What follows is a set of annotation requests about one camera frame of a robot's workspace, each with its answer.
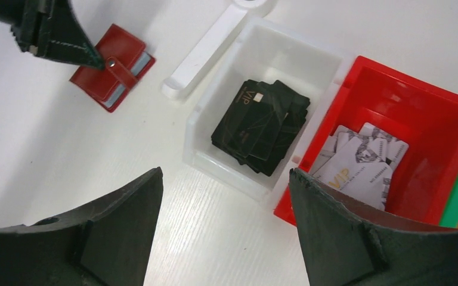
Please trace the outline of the red leather card holder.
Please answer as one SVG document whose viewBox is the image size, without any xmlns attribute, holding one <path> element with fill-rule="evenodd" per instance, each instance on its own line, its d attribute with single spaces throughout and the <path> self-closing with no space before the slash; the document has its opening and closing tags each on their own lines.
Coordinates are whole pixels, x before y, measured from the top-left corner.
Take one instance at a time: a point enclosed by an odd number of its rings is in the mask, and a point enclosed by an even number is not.
<svg viewBox="0 0 458 286">
<path fill-rule="evenodd" d="M 115 111 L 156 62 L 146 43 L 117 24 L 112 24 L 96 44 L 104 69 L 78 68 L 70 82 L 109 113 Z"/>
</svg>

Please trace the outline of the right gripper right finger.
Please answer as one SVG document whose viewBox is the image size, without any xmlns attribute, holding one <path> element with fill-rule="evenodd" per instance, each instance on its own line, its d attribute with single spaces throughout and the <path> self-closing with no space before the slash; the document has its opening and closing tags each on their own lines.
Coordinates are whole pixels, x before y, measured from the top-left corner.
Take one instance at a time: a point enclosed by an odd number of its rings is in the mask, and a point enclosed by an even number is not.
<svg viewBox="0 0 458 286">
<path fill-rule="evenodd" d="M 458 229 L 378 210 L 298 168 L 289 191 L 311 285 L 458 285 Z"/>
</svg>

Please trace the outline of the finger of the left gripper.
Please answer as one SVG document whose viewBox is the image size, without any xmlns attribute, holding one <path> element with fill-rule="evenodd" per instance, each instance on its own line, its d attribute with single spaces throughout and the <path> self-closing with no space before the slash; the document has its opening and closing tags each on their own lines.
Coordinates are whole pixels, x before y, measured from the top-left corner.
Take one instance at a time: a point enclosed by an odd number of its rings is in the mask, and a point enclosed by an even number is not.
<svg viewBox="0 0 458 286">
<path fill-rule="evenodd" d="M 0 22 L 18 47 L 38 58 L 103 70 L 105 60 L 79 24 L 70 1 L 0 1 Z"/>
</svg>

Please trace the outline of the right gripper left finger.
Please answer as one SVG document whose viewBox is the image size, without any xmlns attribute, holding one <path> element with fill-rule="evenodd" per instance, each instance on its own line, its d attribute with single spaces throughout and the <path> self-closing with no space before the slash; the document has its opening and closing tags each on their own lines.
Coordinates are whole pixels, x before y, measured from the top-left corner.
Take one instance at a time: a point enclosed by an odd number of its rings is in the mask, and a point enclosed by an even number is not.
<svg viewBox="0 0 458 286">
<path fill-rule="evenodd" d="M 156 167 L 68 212 L 0 228 L 0 285 L 143 285 L 162 197 Z"/>
</svg>

